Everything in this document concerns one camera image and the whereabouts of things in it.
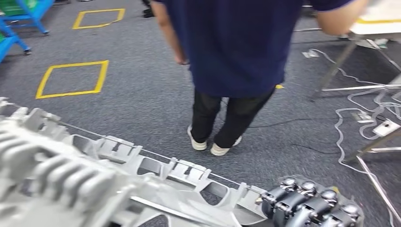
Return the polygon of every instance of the white wire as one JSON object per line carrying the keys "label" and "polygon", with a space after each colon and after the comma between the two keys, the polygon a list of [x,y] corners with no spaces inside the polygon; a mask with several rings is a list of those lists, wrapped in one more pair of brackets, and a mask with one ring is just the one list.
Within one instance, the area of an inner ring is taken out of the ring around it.
{"label": "white wire", "polygon": [[[310,51],[319,52],[319,53],[323,54],[323,56],[324,56],[327,60],[329,60],[331,63],[333,63],[333,64],[336,63],[336,62],[333,61],[326,53],[324,53],[324,52],[322,52],[322,51],[320,51],[320,50],[317,50],[317,49],[310,49]],[[347,99],[348,99],[350,102],[352,102],[352,103],[358,105],[359,107],[363,108],[363,109],[366,110],[366,111],[372,112],[372,119],[373,119],[373,122],[372,122],[371,124],[367,124],[367,125],[364,125],[364,126],[362,126],[362,127],[359,128],[359,133],[361,134],[362,137],[364,137],[365,139],[368,139],[368,140],[375,140],[375,139],[377,139],[377,138],[380,137],[380,136],[378,136],[378,135],[372,136],[372,137],[367,137],[367,136],[364,135],[364,130],[367,129],[367,128],[376,126],[376,125],[377,125],[377,120],[376,120],[376,118],[377,118],[377,116],[378,116],[379,114],[383,113],[384,110],[388,110],[389,112],[391,112],[392,114],[394,114],[399,120],[401,120],[401,114],[400,114],[400,107],[401,107],[401,104],[393,103],[393,102],[381,102],[381,99],[386,95],[386,90],[387,90],[386,87],[387,87],[387,85],[385,85],[385,84],[379,84],[379,83],[373,83],[373,82],[369,82],[369,81],[362,81],[362,80],[360,80],[360,79],[358,79],[358,78],[356,78],[356,77],[347,75],[346,72],[345,72],[343,69],[341,69],[341,68],[338,68],[338,70],[342,73],[343,76],[348,77],[348,78],[353,78],[356,82],[383,86],[382,88],[375,88],[375,89],[372,89],[372,90],[369,90],[369,91],[364,91],[364,92],[359,92],[359,93],[356,93],[356,94],[351,94],[351,95],[349,95],[349,96],[347,97]],[[378,107],[375,108],[375,109],[373,109],[373,110],[370,110],[370,109],[364,107],[363,105],[361,105],[361,104],[355,102],[355,101],[352,99],[353,97],[356,97],[356,96],[367,95],[367,94],[371,94],[371,93],[374,93],[374,92],[377,92],[377,91],[380,91],[380,90],[381,90],[381,92],[374,98],[374,102],[375,102],[376,104],[378,104]],[[399,96],[401,96],[401,92],[398,92],[397,94],[393,95],[393,96],[392,96],[392,99],[395,100],[395,101],[397,101],[397,102],[399,102],[399,103],[401,103],[401,101],[397,99]],[[344,141],[344,134],[343,134],[342,131],[340,130],[340,126],[341,126],[342,123],[343,123],[343,117],[342,117],[342,115],[341,115],[341,112],[344,112],[344,111],[352,111],[352,110],[360,111],[362,114],[365,114],[364,111],[362,111],[362,110],[360,110],[360,109],[358,109],[358,108],[342,108],[342,109],[336,110],[336,114],[337,114],[338,117],[339,117],[339,121],[334,125],[334,128],[337,130],[337,132],[339,133],[339,136],[340,136],[339,139],[338,139],[337,142],[336,142],[336,145],[337,145],[337,147],[340,149],[340,152],[341,152],[340,158],[338,159],[338,163],[339,163],[340,165],[343,165],[343,166],[345,166],[345,167],[348,167],[348,168],[350,168],[350,169],[352,169],[352,170],[355,170],[355,171],[357,171],[358,173],[362,173],[362,174],[366,174],[366,175],[371,175],[376,181],[378,181],[377,176],[376,176],[375,174],[369,173],[369,172],[365,172],[365,171],[361,171],[361,170],[356,169],[356,168],[354,168],[354,167],[352,167],[352,166],[349,166],[349,165],[347,165],[347,164],[345,164],[345,163],[343,162],[343,161],[344,161],[344,158],[345,158],[345,151],[344,151],[344,149],[343,149],[342,146],[341,146],[341,143]],[[391,212],[390,210],[388,210],[388,212],[389,212],[389,222],[390,222],[390,225],[391,225],[391,227],[394,227],[394,220],[393,220],[392,212]]]}

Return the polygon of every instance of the person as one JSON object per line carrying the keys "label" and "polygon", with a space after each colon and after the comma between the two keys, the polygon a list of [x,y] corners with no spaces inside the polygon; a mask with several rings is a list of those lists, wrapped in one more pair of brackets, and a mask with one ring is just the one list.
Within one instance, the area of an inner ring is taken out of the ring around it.
{"label": "person", "polygon": [[[368,0],[310,0],[325,33],[341,35]],[[226,154],[284,80],[302,0],[152,0],[159,27],[178,64],[190,63],[195,86],[188,135],[207,149],[222,97],[226,120],[210,151]]]}
{"label": "person", "polygon": [[144,18],[154,17],[150,0],[142,0],[142,4],[144,4],[147,8],[144,11],[142,11],[142,16]]}

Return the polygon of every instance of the blue shelf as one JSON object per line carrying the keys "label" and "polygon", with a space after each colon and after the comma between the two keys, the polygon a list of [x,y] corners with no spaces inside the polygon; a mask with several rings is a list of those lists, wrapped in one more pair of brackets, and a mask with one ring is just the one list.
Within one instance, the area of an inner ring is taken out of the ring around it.
{"label": "blue shelf", "polygon": [[10,50],[12,45],[14,45],[16,42],[17,39],[13,36],[13,37],[6,37],[6,39],[0,43],[0,62],[7,55],[7,52]]}
{"label": "blue shelf", "polygon": [[31,48],[29,48],[24,41],[22,41],[18,35],[10,29],[10,27],[3,21],[3,17],[0,17],[0,31],[4,32],[7,36],[0,42],[0,62],[14,44],[20,45],[26,54],[31,53]]}
{"label": "blue shelf", "polygon": [[37,27],[42,33],[47,34],[49,33],[46,30],[40,20],[44,16],[44,14],[52,7],[54,0],[38,0],[38,3],[33,11],[30,11],[28,7],[23,3],[22,0],[15,0],[18,5],[25,11],[26,14],[24,15],[15,15],[15,16],[4,16],[3,20],[5,21],[18,21],[18,20],[31,20],[31,24],[24,24],[24,25],[10,25],[11,27],[27,27],[27,26],[35,26]]}

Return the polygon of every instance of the navy blue shirt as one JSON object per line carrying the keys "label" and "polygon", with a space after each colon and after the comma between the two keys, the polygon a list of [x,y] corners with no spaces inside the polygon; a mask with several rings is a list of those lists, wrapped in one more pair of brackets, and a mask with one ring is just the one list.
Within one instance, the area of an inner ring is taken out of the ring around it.
{"label": "navy blue shirt", "polygon": [[[303,0],[156,1],[167,8],[198,91],[258,97],[283,82]],[[317,11],[350,1],[310,0]]]}

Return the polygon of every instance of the green bin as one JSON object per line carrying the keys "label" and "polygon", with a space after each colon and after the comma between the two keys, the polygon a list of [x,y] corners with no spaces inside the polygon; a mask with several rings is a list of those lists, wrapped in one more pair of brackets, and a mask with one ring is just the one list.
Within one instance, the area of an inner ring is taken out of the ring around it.
{"label": "green bin", "polygon": [[3,42],[4,39],[6,39],[6,37],[0,32],[0,43]]}
{"label": "green bin", "polygon": [[[29,10],[33,10],[37,5],[37,0],[22,0],[28,6]],[[0,0],[0,10],[6,16],[15,16],[25,14],[24,10],[17,4],[15,0]]]}

